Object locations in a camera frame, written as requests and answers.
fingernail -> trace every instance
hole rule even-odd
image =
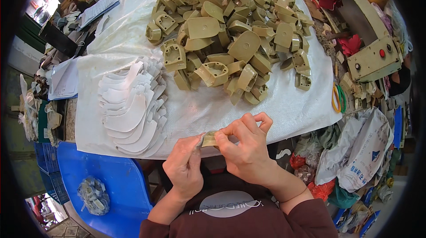
[[[215,132],[214,133],[214,137],[216,138],[216,139],[220,139],[220,138],[222,138],[224,136],[224,134],[221,132],[221,131],[217,131],[217,132]]]

blue stool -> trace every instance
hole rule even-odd
[[[137,162],[125,157],[110,157],[77,151],[77,145],[61,142],[57,159],[63,183],[80,218],[92,228],[114,238],[139,236],[141,221],[152,209],[144,175]],[[87,176],[100,179],[111,200],[106,215],[95,216],[77,196],[78,185]]]

blue plastic crate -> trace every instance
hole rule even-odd
[[[43,180],[46,192],[56,200],[57,203],[63,205],[69,201],[69,196],[63,185],[62,176],[59,171],[46,174],[40,169],[41,179]]]
[[[57,148],[50,143],[34,143],[37,164],[45,173],[59,171],[57,163]]]

wrist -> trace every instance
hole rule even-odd
[[[273,161],[269,166],[269,177],[268,180],[265,181],[264,187],[269,190],[280,189],[285,184],[284,182],[284,173],[286,172],[283,168],[281,168],[276,161]]]
[[[181,203],[183,205],[185,205],[191,198],[193,198],[184,196],[180,191],[177,190],[176,187],[172,187],[167,195],[169,195],[170,199],[172,199],[174,202]]]

person's right hand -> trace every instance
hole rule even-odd
[[[269,158],[266,147],[266,134],[271,125],[272,119],[264,112],[254,116],[246,113],[215,133],[216,143],[231,174],[264,187],[275,180],[274,174],[279,166]],[[227,135],[235,135],[239,144],[230,142]]]

